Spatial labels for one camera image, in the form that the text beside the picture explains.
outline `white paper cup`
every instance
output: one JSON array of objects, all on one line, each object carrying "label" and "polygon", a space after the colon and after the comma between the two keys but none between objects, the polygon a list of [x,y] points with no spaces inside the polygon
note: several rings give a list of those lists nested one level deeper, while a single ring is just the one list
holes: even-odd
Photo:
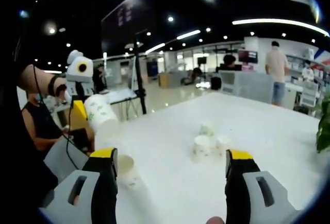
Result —
[{"label": "white paper cup", "polygon": [[195,138],[192,148],[192,156],[195,160],[201,161],[211,155],[210,139],[206,135],[199,135]]},{"label": "white paper cup", "polygon": [[132,157],[125,154],[118,156],[117,181],[129,189],[135,189],[142,185],[141,177]]},{"label": "white paper cup", "polygon": [[214,136],[214,127],[211,122],[203,122],[200,127],[200,135],[206,135],[209,137]]},{"label": "white paper cup", "polygon": [[94,94],[84,103],[88,123],[95,135],[101,141],[107,141],[110,137],[120,132],[120,123],[105,96]]},{"label": "white paper cup", "polygon": [[227,136],[219,136],[216,140],[216,151],[220,156],[226,155],[226,150],[229,149],[231,140]]}]

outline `black ceiling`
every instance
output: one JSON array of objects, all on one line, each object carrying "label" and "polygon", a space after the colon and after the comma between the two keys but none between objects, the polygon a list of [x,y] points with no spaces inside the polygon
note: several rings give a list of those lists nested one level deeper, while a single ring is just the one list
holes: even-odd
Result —
[{"label": "black ceiling", "polygon": [[[90,58],[102,57],[101,49],[101,19],[113,10],[123,0],[14,0],[13,13],[15,40],[22,35],[20,57],[24,60],[38,58],[37,66],[47,70],[62,70],[68,53],[72,49],[81,50]],[[327,0],[317,0],[322,8],[324,18],[317,26],[330,31],[330,6]],[[186,47],[228,40],[242,40],[249,36],[250,31],[256,36],[280,38],[282,33],[286,39],[310,43],[315,39],[315,45],[330,50],[327,37],[302,27],[276,24],[254,24],[233,26],[233,20],[253,18],[279,18],[315,23],[310,8],[307,5],[290,0],[144,0],[152,9],[155,26],[146,24],[151,36],[145,33],[139,35],[143,43],[140,48],[145,51],[159,43],[175,39],[185,32],[200,29],[197,36],[186,39]],[[29,18],[19,17],[19,11],[26,10]],[[173,23],[167,22],[167,17],[175,18]],[[49,36],[44,32],[45,24],[53,23],[57,29],[64,27],[65,32],[57,32]],[[109,48],[108,55],[124,54],[125,44],[133,38],[121,41]],[[182,48],[182,41],[169,43],[165,50]]]}]

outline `green plant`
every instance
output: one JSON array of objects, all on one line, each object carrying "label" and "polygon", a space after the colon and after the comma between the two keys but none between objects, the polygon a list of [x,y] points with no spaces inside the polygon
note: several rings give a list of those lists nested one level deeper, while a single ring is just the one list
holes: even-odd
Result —
[{"label": "green plant", "polygon": [[318,153],[330,147],[330,93],[324,97],[320,109],[322,116],[319,122],[319,131],[316,135]]}]

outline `person in white shirt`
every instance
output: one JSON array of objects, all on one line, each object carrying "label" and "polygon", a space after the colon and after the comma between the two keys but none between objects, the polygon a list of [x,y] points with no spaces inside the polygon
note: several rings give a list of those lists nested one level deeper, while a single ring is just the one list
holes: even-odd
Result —
[{"label": "person in white shirt", "polygon": [[302,71],[304,81],[314,81],[314,71],[310,68],[310,61],[306,60]]},{"label": "person in white shirt", "polygon": [[266,72],[274,78],[272,104],[282,106],[285,94],[285,75],[289,72],[287,56],[279,49],[279,43],[272,42],[272,50],[266,56]]}]

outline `monitor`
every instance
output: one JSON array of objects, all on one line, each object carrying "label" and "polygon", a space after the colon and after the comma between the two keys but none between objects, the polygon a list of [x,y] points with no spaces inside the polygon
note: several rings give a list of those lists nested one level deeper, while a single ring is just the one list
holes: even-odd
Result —
[{"label": "monitor", "polygon": [[206,64],[206,57],[197,58],[197,64]]},{"label": "monitor", "polygon": [[239,50],[238,61],[243,63],[258,63],[258,53],[255,51]]}]

